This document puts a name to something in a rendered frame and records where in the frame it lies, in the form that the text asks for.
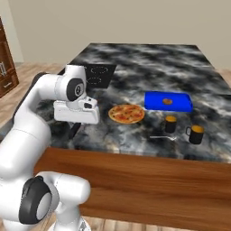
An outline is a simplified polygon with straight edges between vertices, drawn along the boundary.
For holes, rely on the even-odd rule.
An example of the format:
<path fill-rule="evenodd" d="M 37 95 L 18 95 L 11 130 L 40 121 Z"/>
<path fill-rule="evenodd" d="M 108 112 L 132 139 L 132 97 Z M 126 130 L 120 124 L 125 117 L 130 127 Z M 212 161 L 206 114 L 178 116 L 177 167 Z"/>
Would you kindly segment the small black cup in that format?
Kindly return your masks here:
<path fill-rule="evenodd" d="M 165 117 L 165 132 L 172 134 L 176 130 L 177 118 L 173 115 L 167 115 Z"/>

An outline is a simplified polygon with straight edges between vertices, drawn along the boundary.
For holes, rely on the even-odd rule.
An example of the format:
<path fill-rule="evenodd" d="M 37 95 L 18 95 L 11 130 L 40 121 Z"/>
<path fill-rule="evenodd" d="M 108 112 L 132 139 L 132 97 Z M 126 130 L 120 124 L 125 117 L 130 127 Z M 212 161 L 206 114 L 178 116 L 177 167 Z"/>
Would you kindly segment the black hob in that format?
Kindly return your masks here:
<path fill-rule="evenodd" d="M 80 63 L 86 72 L 87 88 L 108 88 L 116 65 Z"/>

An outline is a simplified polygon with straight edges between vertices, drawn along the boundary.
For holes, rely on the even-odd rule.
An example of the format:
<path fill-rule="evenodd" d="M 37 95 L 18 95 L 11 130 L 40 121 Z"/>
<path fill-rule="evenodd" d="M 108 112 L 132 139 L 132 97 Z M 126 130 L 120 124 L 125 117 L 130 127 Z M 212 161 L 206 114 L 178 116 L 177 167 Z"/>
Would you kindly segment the blue tray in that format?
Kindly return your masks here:
<path fill-rule="evenodd" d="M 172 100 L 172 105 L 164 105 L 163 99 Z M 175 92 L 147 91 L 144 94 L 144 107 L 148 110 L 191 112 L 193 104 L 188 94 Z"/>

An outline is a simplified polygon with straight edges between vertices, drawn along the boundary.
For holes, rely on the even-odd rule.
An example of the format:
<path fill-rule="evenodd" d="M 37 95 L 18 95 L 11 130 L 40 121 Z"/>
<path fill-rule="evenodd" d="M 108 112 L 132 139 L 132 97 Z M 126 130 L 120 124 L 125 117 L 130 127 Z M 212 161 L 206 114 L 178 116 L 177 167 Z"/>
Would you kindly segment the pepperoni pizza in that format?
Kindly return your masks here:
<path fill-rule="evenodd" d="M 108 115 L 115 122 L 135 124 L 143 120 L 144 110 L 138 105 L 119 105 L 112 107 Z"/>

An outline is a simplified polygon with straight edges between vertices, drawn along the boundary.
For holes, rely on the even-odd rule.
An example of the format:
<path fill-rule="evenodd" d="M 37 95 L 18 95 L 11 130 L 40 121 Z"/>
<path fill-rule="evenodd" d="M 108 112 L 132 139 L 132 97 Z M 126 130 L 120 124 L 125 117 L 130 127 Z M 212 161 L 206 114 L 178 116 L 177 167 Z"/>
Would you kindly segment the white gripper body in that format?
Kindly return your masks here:
<path fill-rule="evenodd" d="M 73 109 L 69 108 L 65 102 L 55 101 L 53 107 L 56 121 L 96 125 L 100 120 L 97 106 L 93 109 Z"/>

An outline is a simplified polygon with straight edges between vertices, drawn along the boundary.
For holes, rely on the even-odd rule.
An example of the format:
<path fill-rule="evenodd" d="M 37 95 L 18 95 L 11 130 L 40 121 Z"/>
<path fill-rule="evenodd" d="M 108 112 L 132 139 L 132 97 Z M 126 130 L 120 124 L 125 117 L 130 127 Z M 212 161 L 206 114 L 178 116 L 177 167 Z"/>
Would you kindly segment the silver fork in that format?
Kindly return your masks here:
<path fill-rule="evenodd" d="M 175 136 L 167 136 L 167 135 L 151 135 L 150 139 L 168 139 L 171 141 L 177 140 L 177 137 Z"/>

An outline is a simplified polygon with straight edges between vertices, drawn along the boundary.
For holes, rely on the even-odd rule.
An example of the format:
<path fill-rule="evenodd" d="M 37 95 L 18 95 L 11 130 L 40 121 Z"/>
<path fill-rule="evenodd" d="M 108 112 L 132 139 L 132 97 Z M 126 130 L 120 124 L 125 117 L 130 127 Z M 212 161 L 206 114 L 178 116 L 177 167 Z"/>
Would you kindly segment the brown wooden cupboards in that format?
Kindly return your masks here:
<path fill-rule="evenodd" d="M 0 18 L 0 98 L 19 84 L 15 65 Z"/>

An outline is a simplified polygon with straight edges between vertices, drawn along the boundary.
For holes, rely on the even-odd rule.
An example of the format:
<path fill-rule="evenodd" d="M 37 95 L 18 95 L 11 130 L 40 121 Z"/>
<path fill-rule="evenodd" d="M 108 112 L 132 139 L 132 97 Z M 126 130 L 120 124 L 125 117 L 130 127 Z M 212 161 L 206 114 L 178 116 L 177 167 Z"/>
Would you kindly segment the wooden kitchen island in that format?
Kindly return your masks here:
<path fill-rule="evenodd" d="M 52 100 L 35 113 L 51 129 L 50 145 L 33 173 L 54 171 L 85 179 L 88 200 L 82 217 L 173 226 L 198 231 L 231 231 L 231 87 L 194 45 L 92 43 L 69 65 L 116 65 L 108 88 L 86 88 L 97 101 L 100 120 L 81 124 L 69 139 L 71 122 L 56 121 Z M 147 91 L 186 93 L 191 112 L 148 110 Z M 113 121 L 108 111 L 138 105 L 135 124 Z M 165 132 L 165 117 L 177 118 Z M 201 144 L 186 128 L 204 127 Z M 177 140 L 150 139 L 151 135 Z"/>

